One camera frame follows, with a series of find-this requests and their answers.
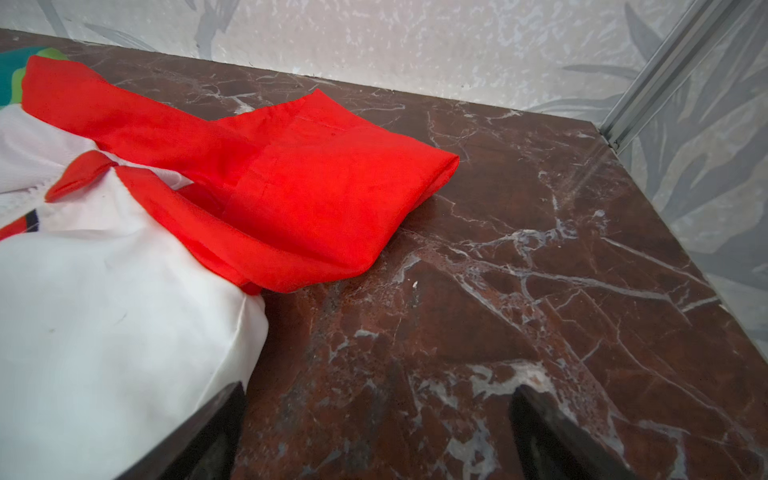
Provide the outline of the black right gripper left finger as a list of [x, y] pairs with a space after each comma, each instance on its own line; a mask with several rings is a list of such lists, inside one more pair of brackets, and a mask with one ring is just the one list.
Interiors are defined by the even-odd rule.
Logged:
[[120, 478], [230, 478], [246, 404], [240, 382], [226, 385]]

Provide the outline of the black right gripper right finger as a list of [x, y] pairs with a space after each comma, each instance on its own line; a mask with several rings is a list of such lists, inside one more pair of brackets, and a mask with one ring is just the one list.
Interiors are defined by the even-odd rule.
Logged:
[[515, 445], [527, 479], [635, 479], [572, 422], [548, 395], [528, 385], [514, 391], [508, 409]]

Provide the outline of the white colourful children's jacket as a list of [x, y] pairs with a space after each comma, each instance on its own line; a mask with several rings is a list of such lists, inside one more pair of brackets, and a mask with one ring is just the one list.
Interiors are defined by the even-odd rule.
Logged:
[[456, 155], [321, 91], [205, 121], [1, 56], [1, 475], [121, 479], [265, 344], [263, 292], [368, 270]]

